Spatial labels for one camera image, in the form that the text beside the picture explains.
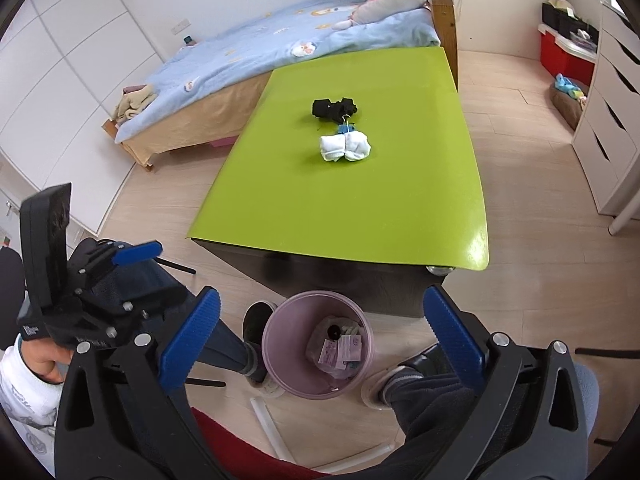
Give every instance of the table top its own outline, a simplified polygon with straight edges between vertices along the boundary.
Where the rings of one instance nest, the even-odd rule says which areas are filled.
[[[368,158],[325,162],[337,125],[315,99],[352,98]],[[440,47],[322,57],[271,75],[189,236],[385,264],[482,270],[484,200],[460,99]]]

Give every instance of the trash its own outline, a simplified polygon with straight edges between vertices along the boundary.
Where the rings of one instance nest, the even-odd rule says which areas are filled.
[[[358,373],[362,359],[362,327],[347,317],[329,316],[315,328],[306,346],[306,357],[334,379]]]

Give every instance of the white wardrobe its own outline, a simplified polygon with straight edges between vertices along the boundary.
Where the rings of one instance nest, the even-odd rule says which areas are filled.
[[[133,165],[101,126],[161,64],[121,0],[26,0],[0,41],[0,151],[34,189],[71,182],[93,234]]]

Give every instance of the blue clip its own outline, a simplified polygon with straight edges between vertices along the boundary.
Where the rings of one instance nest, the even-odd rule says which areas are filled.
[[[160,242],[147,242],[146,244],[120,249],[111,259],[111,263],[116,266],[136,264],[157,258],[160,254],[162,254],[162,244]]]
[[[338,126],[338,134],[345,134],[347,132],[354,132],[355,131],[355,124],[341,124],[340,126]]]
[[[220,295],[215,288],[198,299],[198,304],[160,356],[158,382],[166,394],[184,385],[220,320]]]
[[[422,299],[424,317],[438,338],[460,382],[476,394],[484,390],[484,356],[464,323],[458,309],[440,291],[430,286]]]

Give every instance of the wall outlet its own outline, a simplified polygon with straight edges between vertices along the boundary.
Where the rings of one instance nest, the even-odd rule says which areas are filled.
[[[180,32],[182,32],[185,28],[189,27],[189,25],[191,25],[191,22],[184,18],[180,23],[172,27],[171,32],[175,36],[176,34],[180,34]]]

